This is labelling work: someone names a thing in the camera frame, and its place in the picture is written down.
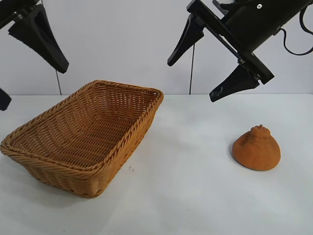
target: rectangular basket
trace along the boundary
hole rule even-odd
[[[94,81],[8,135],[0,150],[39,181],[100,195],[150,128],[163,93]]]

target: white table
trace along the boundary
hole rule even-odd
[[[65,96],[14,96],[0,138]],[[1,235],[312,235],[313,96],[166,96],[133,156],[96,199],[39,183],[0,156]],[[230,155],[263,124],[282,159],[268,172]]]

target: white backdrop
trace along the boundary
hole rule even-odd
[[[221,15],[211,0],[203,0]],[[63,94],[105,79],[155,87],[166,94],[189,92],[192,50],[173,67],[167,58],[176,46],[188,17],[190,0],[44,0],[55,37],[70,62],[59,74]],[[313,28],[313,6],[305,16]],[[9,94],[59,94],[56,73],[39,55],[0,31],[0,87]],[[312,37],[303,33],[298,16],[285,28],[288,46],[303,52]],[[193,94],[207,94],[237,66],[232,56],[208,31],[196,44]],[[313,54],[297,57],[283,48],[283,35],[270,38],[256,55],[276,76],[250,93],[313,93]]]

